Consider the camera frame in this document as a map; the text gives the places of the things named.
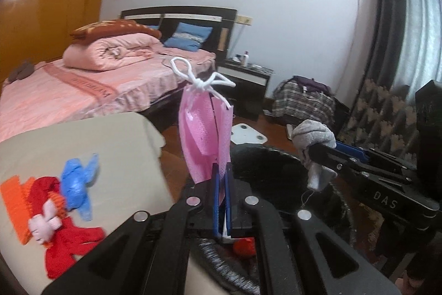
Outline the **red knitted garment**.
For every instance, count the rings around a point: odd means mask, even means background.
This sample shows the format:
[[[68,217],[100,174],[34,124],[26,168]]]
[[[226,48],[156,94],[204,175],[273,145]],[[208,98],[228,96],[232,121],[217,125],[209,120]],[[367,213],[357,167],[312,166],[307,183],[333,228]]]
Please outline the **red knitted garment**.
[[[86,255],[105,238],[102,228],[80,228],[71,217],[62,219],[62,226],[54,233],[46,248],[45,268],[47,277],[54,280],[76,262],[77,256]]]

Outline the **blue pillow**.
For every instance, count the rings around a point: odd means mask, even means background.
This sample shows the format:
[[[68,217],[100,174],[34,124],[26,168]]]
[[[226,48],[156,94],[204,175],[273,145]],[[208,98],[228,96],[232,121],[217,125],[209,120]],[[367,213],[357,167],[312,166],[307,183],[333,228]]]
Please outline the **blue pillow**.
[[[180,22],[174,34],[163,45],[168,48],[197,52],[212,33],[212,27]]]

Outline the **plaid cloth bag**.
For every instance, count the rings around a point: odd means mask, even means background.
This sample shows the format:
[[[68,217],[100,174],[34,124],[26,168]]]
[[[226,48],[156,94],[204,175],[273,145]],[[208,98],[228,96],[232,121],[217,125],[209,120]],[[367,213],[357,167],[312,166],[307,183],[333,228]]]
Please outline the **plaid cloth bag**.
[[[271,114],[274,118],[294,122],[314,120],[331,126],[335,109],[335,98],[330,88],[314,79],[294,75],[273,91]]]

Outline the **folded red brown blanket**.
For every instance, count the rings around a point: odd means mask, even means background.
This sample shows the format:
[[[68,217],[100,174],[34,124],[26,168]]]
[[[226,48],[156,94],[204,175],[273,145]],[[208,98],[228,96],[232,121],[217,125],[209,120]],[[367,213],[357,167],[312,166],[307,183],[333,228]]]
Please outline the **folded red brown blanket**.
[[[102,38],[138,33],[148,34],[158,40],[162,37],[160,30],[153,29],[131,19],[113,19],[94,22],[75,29],[70,33],[70,36],[72,43],[89,45]]]

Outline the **orange knitted cloth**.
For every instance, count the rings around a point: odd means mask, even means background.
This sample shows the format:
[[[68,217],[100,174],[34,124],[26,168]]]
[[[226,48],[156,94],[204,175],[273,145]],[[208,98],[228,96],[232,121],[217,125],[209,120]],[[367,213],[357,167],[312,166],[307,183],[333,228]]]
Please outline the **orange knitted cloth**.
[[[14,175],[1,183],[1,197],[17,238],[22,245],[31,239],[28,220],[42,212],[43,204],[51,199],[58,211],[58,217],[67,215],[65,199],[60,193],[60,181],[56,177],[30,177],[24,183]]]

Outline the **wooden wardrobe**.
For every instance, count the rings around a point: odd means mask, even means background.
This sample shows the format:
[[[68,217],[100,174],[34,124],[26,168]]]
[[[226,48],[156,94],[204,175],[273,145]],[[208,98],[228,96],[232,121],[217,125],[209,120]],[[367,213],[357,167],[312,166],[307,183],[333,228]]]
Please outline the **wooden wardrobe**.
[[[1,78],[24,61],[63,55],[71,32],[98,21],[102,0],[1,0]]]

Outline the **pink mesh bag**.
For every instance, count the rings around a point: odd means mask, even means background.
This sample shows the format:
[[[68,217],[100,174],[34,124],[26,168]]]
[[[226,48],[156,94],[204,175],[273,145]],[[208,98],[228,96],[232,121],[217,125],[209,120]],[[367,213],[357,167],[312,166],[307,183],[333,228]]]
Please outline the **pink mesh bag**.
[[[233,108],[207,91],[184,88],[178,112],[181,147],[194,183],[208,181],[214,164],[220,177],[230,163]]]

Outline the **grey curtain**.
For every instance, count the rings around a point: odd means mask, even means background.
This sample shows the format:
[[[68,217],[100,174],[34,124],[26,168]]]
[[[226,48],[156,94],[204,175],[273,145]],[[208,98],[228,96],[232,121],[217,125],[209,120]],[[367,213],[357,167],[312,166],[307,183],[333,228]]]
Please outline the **grey curtain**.
[[[378,0],[365,77],[405,102],[431,80],[441,80],[441,0]]]

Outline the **grey sock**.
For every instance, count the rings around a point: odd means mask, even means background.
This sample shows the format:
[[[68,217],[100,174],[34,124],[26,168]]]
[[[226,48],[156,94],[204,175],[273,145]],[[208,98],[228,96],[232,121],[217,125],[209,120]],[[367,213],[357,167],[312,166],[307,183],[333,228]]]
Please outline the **grey sock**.
[[[307,188],[321,192],[336,176],[334,170],[321,163],[324,153],[336,147],[335,135],[321,122],[305,120],[292,130],[291,141],[308,172]]]

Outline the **blue plastic shoe cover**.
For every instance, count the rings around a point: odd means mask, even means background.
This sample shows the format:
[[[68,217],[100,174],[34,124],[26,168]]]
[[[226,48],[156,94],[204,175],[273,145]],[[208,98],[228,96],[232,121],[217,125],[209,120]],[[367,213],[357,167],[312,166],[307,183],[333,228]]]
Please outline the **blue plastic shoe cover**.
[[[78,158],[67,160],[60,178],[60,192],[67,211],[77,210],[83,221],[92,220],[88,186],[99,169],[99,157],[94,153],[86,166]]]

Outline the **beige table cloth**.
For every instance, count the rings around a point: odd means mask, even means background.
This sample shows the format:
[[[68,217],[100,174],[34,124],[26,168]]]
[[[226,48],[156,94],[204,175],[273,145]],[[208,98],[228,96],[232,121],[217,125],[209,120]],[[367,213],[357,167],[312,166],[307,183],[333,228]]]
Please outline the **beige table cloth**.
[[[137,210],[168,210],[174,199],[160,165],[165,139],[142,115],[113,114],[56,124],[15,135],[1,142],[1,183],[19,175],[59,177],[67,160],[86,165],[95,153],[99,169],[88,194],[92,220],[70,213],[79,227],[102,227],[110,234]],[[51,281],[44,265],[45,249],[34,240],[22,245],[1,198],[1,255],[18,281],[18,294],[40,294]],[[227,294],[192,259],[185,294]]]

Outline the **white bathroom scale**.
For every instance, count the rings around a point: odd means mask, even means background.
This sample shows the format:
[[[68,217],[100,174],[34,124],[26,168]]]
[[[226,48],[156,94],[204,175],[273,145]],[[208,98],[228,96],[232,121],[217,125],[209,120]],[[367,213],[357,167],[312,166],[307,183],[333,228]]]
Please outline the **white bathroom scale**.
[[[236,124],[231,128],[231,142],[235,145],[263,145],[267,137],[247,124]]]

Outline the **white lotion bottle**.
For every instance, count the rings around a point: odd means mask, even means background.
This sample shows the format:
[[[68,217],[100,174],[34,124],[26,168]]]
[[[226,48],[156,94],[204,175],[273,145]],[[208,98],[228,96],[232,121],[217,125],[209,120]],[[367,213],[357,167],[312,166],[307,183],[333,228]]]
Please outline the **white lotion bottle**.
[[[249,62],[249,53],[246,51],[244,52],[242,58],[241,58],[241,64],[243,67],[246,67]]]

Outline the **red mesh bag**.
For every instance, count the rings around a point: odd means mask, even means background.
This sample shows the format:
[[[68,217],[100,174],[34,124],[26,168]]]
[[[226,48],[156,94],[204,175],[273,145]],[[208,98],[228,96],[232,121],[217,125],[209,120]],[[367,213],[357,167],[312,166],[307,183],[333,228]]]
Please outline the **red mesh bag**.
[[[233,252],[240,258],[256,256],[255,240],[252,237],[236,240],[232,246]]]

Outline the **black white nightstand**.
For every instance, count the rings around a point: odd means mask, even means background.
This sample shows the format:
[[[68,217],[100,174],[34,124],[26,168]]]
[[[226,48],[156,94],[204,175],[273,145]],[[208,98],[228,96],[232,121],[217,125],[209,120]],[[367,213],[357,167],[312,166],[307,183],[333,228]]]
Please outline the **black white nightstand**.
[[[244,67],[226,59],[217,65],[217,72],[235,83],[233,88],[226,85],[215,87],[234,106],[234,114],[251,121],[258,120],[273,70],[257,64]]]

